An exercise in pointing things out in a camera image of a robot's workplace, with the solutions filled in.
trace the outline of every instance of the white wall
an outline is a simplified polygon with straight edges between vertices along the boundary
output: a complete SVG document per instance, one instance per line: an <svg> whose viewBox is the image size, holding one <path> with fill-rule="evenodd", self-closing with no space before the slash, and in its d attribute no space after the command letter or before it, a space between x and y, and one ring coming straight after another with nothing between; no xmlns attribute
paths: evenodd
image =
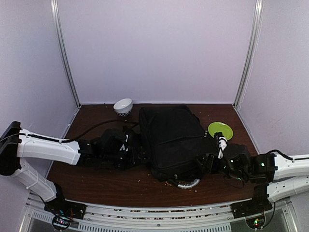
<svg viewBox="0 0 309 232"><path fill-rule="evenodd" d="M0 1L0 134L14 120L61 136L76 110L61 62L49 0ZM31 160L45 174L50 164ZM0 230L16 232L28 191L0 176Z"/></svg>
<svg viewBox="0 0 309 232"><path fill-rule="evenodd" d="M59 0L81 103L232 103L255 1Z"/></svg>
<svg viewBox="0 0 309 232"><path fill-rule="evenodd" d="M269 0L240 113L260 152L309 154L309 1ZM309 193L292 198L303 231Z"/></svg>

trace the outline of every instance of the wooden table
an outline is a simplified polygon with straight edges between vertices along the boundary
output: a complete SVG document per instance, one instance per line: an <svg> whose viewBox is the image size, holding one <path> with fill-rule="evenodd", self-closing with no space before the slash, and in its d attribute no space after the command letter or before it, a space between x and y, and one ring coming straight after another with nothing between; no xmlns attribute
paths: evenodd
<svg viewBox="0 0 309 232"><path fill-rule="evenodd" d="M159 106L136 104L132 114L125 119L138 121L139 109L142 106ZM251 155L256 150L234 108L231 105L188 105L191 111L200 118L201 125L207 126L215 121L228 124L234 131L230 142L245 144ZM67 138L72 138L96 123L120 118L113 111L112 105L83 105L76 116ZM106 128L122 128L122 123L110 123L94 129L84 139L99 137ZM182 190L158 182L150 171L139 166L126 171L96 170L54 162L48 179L61 185L69 200L99 203L118 206L164 207L190 206L228 202L251 198L253 184L247 183L238 189L231 185L241 186L237 180L223 179L221 174L205 175L201 183L191 190Z"/></svg>

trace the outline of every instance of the backpack handle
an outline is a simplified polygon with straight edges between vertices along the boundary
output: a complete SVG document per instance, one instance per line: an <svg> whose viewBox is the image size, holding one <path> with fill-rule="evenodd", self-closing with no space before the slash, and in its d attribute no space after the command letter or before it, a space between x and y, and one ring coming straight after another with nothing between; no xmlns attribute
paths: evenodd
<svg viewBox="0 0 309 232"><path fill-rule="evenodd" d="M195 187L196 185L199 184L199 182L201 181L200 179L195 179L194 181L192 181L189 184L181 184L181 183L177 183L174 180L169 179L168 180L171 184L175 185L176 187L180 188L180 189L191 189L193 187Z"/></svg>

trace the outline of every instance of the black mount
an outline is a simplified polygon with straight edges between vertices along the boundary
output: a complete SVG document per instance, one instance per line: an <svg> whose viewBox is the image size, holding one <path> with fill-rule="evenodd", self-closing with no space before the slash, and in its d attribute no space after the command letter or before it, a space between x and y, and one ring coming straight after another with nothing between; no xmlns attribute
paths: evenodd
<svg viewBox="0 0 309 232"><path fill-rule="evenodd" d="M60 185L54 183L57 194L56 198L50 202L44 202L44 210L56 215L63 215L68 218L83 219L86 211L86 205L81 203L66 201Z"/></svg>
<svg viewBox="0 0 309 232"><path fill-rule="evenodd" d="M272 209L268 200L267 186L268 184L255 186L251 200L231 204L234 218L247 217Z"/></svg>
<svg viewBox="0 0 309 232"><path fill-rule="evenodd" d="M0 140L18 134L20 130L20 122L12 122ZM0 175L12 175L17 169L21 168L17 157L19 143L21 143L19 135L12 136L0 143Z"/></svg>

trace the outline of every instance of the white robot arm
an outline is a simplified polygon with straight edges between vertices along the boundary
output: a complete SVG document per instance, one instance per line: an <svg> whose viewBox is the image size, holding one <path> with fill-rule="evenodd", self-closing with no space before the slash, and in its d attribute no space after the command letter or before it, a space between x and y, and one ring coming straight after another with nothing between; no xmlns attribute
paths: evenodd
<svg viewBox="0 0 309 232"><path fill-rule="evenodd" d="M125 145L127 136L124 135L123 139L116 146L118 151ZM63 140L35 134L21 129L19 122L13 122L0 138L0 174L17 179L37 193L50 211L73 210L75 218L83 218L83 213L79 212L84 212L85 205L70 205L64 199L61 187L41 176L25 158L81 165L85 158L102 158L97 151L93 151L92 145L85 140ZM251 209L246 209L249 205L257 205L255 212L259 209L268 210L272 202L309 190L309 155L282 155L271 152L252 158L245 146L228 145L224 137L219 137L219 172L231 178L260 184L256 186L251 202L232 205L234 217L253 214Z"/></svg>

